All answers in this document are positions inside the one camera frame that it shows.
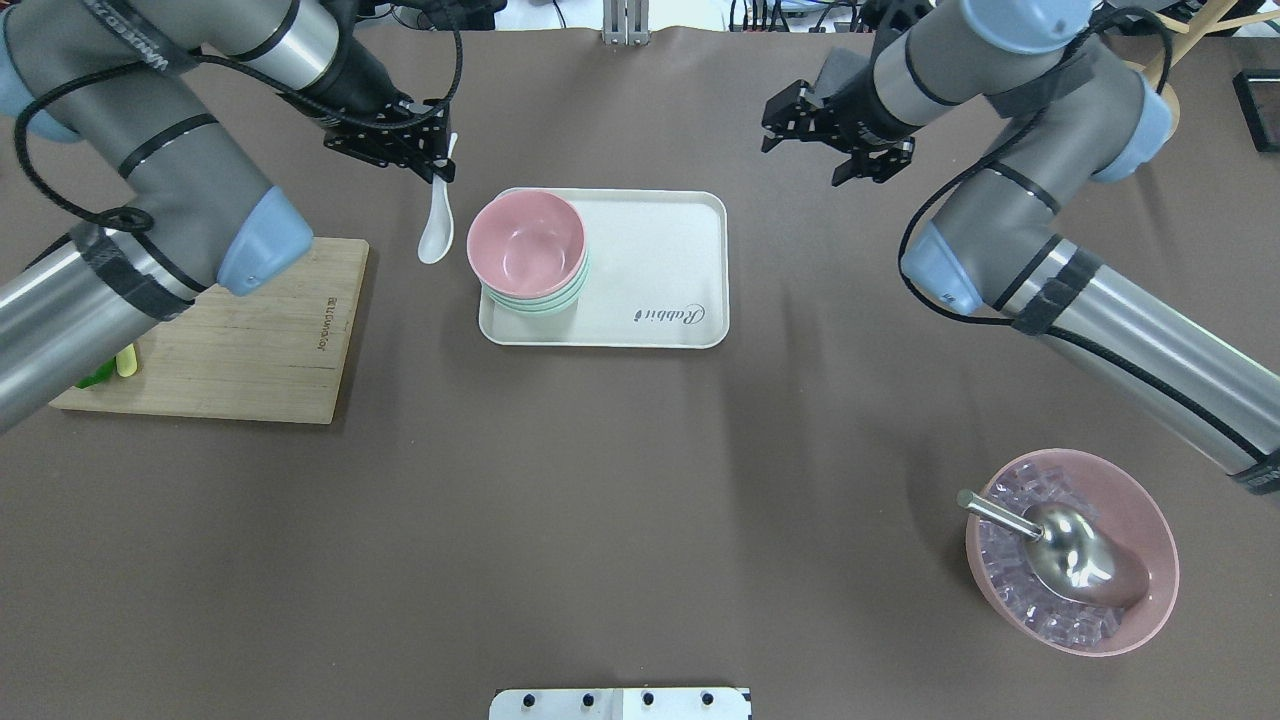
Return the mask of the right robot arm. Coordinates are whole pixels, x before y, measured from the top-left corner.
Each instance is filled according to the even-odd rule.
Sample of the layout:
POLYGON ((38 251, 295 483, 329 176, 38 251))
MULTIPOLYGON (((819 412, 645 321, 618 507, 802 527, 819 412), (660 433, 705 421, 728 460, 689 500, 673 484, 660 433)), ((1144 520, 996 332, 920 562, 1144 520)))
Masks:
POLYGON ((1007 122, 922 208, 899 249, 905 286, 938 314, 1011 328, 1128 395, 1252 495, 1277 497, 1277 377, 1052 231, 1091 182, 1130 176, 1172 113, 1100 40, 1088 1, 915 3, 913 26, 773 96, 762 147, 820 142, 832 182, 883 182, 918 131, 975 97, 1007 122))

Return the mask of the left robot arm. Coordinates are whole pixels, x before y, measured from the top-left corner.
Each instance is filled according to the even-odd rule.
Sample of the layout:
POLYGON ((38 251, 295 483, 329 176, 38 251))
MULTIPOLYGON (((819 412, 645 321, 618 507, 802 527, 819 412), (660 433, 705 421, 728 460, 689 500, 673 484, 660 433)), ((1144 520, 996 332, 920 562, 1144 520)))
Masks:
POLYGON ((449 182, 448 108, 355 37, 357 1, 19 1, 3 12, 15 159, 77 218, 3 287, 3 428, 90 378, 210 287, 252 293, 314 232, 182 76, 225 67, 325 143, 449 182))

